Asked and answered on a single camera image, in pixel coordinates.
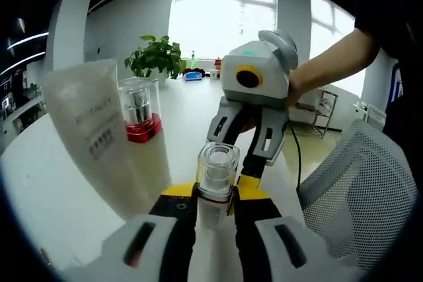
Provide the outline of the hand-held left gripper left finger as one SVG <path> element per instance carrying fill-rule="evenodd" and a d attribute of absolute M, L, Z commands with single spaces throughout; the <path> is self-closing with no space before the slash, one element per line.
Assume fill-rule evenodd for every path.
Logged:
<path fill-rule="evenodd" d="M 197 183 L 165 190 L 148 214 L 134 217 L 104 241 L 99 280 L 187 281 L 197 206 Z"/>

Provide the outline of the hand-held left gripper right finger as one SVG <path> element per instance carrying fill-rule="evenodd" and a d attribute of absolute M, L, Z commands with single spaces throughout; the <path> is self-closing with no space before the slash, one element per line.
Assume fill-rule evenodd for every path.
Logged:
<path fill-rule="evenodd" d="M 323 240 L 282 217 L 257 182 L 238 183 L 233 209 L 244 281 L 330 281 Z"/>

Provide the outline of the person's right hand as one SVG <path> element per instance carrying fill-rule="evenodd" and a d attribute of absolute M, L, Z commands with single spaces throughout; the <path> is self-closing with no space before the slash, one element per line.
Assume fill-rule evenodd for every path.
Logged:
<path fill-rule="evenodd" d="M 312 59 L 302 63 L 289 74 L 287 105 L 294 106 L 305 93 L 316 89 L 319 85 L 319 72 L 315 61 Z"/>

